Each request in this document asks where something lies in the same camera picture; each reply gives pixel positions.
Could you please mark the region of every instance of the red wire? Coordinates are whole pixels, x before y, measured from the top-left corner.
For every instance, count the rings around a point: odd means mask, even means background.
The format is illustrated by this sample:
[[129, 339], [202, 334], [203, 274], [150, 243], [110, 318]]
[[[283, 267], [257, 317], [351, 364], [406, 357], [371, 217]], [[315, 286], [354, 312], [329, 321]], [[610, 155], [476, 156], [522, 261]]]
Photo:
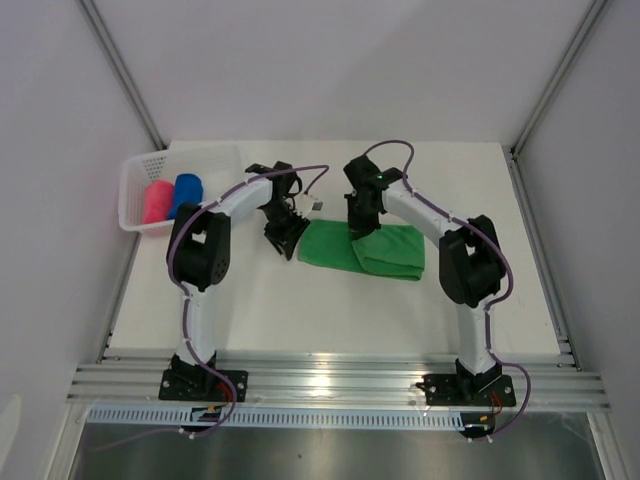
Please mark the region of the red wire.
[[216, 388], [222, 390], [222, 392], [225, 394], [225, 396], [227, 397], [225, 399], [225, 406], [229, 404], [229, 400], [232, 398], [231, 396], [231, 391], [229, 390], [229, 387], [227, 387], [224, 383], [219, 383], [218, 385], [216, 385]]
[[496, 392], [491, 392], [491, 406], [493, 407], [493, 401], [497, 402], [499, 410], [494, 413], [495, 416], [498, 416], [502, 413], [502, 401], [500, 400], [500, 397], [498, 396], [498, 394]]
[[495, 409], [496, 402], [493, 399], [493, 393], [494, 392], [491, 392], [491, 394], [489, 395], [489, 400], [491, 400], [491, 415], [495, 416], [496, 415], [496, 409]]

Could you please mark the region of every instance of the black mounting bracket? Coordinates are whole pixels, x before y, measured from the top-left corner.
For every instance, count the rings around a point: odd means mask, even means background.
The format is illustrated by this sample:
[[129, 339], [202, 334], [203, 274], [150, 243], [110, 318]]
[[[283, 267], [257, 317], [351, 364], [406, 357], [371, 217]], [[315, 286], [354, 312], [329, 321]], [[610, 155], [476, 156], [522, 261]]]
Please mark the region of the black mounting bracket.
[[[208, 365], [215, 368], [215, 359]], [[235, 386], [237, 401], [244, 402], [249, 385], [249, 373], [244, 370], [218, 371]], [[228, 403], [231, 401], [231, 392], [215, 375], [198, 365], [189, 365], [174, 355], [169, 368], [162, 374], [158, 398], [182, 402]]]
[[366, 155], [354, 158], [343, 170], [353, 187], [353, 193], [344, 196], [349, 234], [353, 240], [358, 240], [380, 228], [378, 215], [387, 213], [382, 204], [382, 192], [400, 180], [402, 172], [397, 168], [382, 172]]
[[[292, 165], [284, 162], [276, 162], [273, 168], [254, 163], [245, 172], [262, 174], [291, 168], [293, 168]], [[298, 240], [311, 223], [307, 218], [298, 215], [286, 201], [293, 196], [289, 191], [294, 183], [300, 186], [302, 182], [296, 172], [272, 177], [269, 180], [273, 183], [271, 200], [260, 207], [267, 217], [264, 236], [280, 255], [291, 260]]]
[[[496, 229], [488, 217], [480, 215], [468, 222], [500, 247]], [[500, 290], [506, 268], [487, 242], [471, 230], [465, 227], [449, 230], [440, 237], [438, 251], [440, 285], [453, 302], [476, 308], [480, 300]]]
[[456, 360], [456, 373], [428, 373], [416, 387], [425, 394], [427, 405], [438, 407], [515, 407], [511, 377], [502, 374], [498, 364], [473, 375]]
[[486, 437], [496, 429], [496, 416], [493, 413], [461, 412], [460, 419], [464, 426], [460, 433], [465, 438]]
[[[178, 208], [171, 230], [167, 261], [173, 243], [187, 221], [200, 210], [199, 205], [183, 203]], [[204, 242], [193, 238], [205, 233]], [[180, 282], [204, 292], [217, 285], [227, 274], [231, 261], [231, 219], [224, 213], [205, 212], [188, 228], [176, 248], [173, 273]]]

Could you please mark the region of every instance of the green towel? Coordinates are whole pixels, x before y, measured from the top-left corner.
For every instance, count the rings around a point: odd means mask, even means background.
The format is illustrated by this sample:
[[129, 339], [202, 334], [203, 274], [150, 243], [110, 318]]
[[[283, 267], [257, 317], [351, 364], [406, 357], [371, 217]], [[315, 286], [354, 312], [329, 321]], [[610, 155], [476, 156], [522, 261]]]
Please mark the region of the green towel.
[[318, 267], [418, 281], [424, 237], [408, 225], [383, 225], [351, 241], [346, 222], [313, 220], [300, 239], [298, 260]]

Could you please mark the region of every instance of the blue object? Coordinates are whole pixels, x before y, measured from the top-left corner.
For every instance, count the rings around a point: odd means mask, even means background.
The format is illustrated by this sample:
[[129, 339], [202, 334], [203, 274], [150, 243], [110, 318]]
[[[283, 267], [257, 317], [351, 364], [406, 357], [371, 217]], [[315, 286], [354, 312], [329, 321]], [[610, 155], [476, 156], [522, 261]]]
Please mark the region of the blue object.
[[173, 202], [169, 211], [169, 220], [176, 218], [178, 207], [183, 203], [195, 203], [202, 201], [204, 190], [202, 180], [193, 173], [183, 173], [176, 177], [176, 184], [173, 189]]

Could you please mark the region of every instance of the gray wall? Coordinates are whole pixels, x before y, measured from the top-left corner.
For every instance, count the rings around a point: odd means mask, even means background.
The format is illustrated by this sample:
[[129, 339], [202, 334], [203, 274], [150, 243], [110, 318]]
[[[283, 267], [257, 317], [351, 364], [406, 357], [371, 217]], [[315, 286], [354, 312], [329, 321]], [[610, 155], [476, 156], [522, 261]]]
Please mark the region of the gray wall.
[[591, 0], [97, 0], [165, 139], [514, 141]]
[[0, 5], [0, 407], [23, 397], [0, 476], [43, 473], [77, 362], [96, 353], [131, 237], [119, 164], [150, 149], [73, 1]]
[[637, 475], [639, 24], [640, 2], [613, 2], [521, 162], [572, 337], [602, 372]]

